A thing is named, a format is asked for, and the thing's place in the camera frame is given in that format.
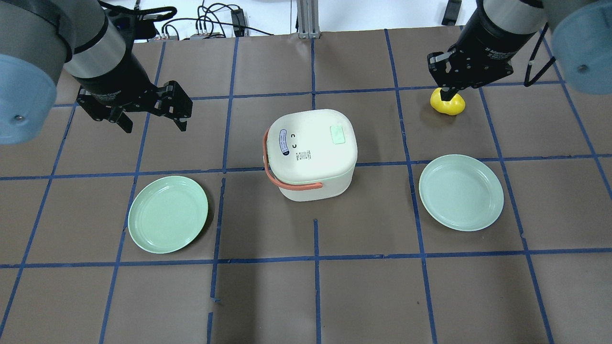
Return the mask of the green plate near moving arm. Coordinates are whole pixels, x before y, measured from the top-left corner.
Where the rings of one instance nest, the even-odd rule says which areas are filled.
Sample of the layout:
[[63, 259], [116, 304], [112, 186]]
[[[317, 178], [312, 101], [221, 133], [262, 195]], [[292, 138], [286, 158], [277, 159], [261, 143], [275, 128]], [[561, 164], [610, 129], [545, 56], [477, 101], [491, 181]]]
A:
[[463, 232], [494, 224], [503, 211], [498, 176], [485, 163], [467, 155], [443, 155], [423, 169], [420, 200], [440, 224]]

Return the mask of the green plate near idle arm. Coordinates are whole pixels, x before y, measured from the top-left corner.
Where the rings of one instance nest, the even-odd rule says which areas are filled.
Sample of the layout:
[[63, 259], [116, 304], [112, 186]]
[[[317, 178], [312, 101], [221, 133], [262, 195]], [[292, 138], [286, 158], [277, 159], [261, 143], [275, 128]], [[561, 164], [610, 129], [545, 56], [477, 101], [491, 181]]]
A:
[[201, 185], [184, 176], [150, 183], [132, 201], [127, 228], [145, 252], [166, 254], [188, 246], [208, 218], [208, 197]]

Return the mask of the idle silver robot arm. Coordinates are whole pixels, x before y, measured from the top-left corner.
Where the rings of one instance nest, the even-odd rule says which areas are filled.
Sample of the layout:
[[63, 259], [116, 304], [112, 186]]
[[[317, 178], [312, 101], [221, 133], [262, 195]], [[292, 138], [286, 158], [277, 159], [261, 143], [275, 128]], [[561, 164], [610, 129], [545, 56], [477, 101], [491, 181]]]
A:
[[62, 71], [80, 85], [76, 104], [131, 133], [129, 112], [186, 130], [193, 102], [177, 81], [156, 86], [132, 53], [175, 7], [129, 9], [102, 0], [3, 0], [0, 4], [0, 141], [32, 140], [55, 104]]

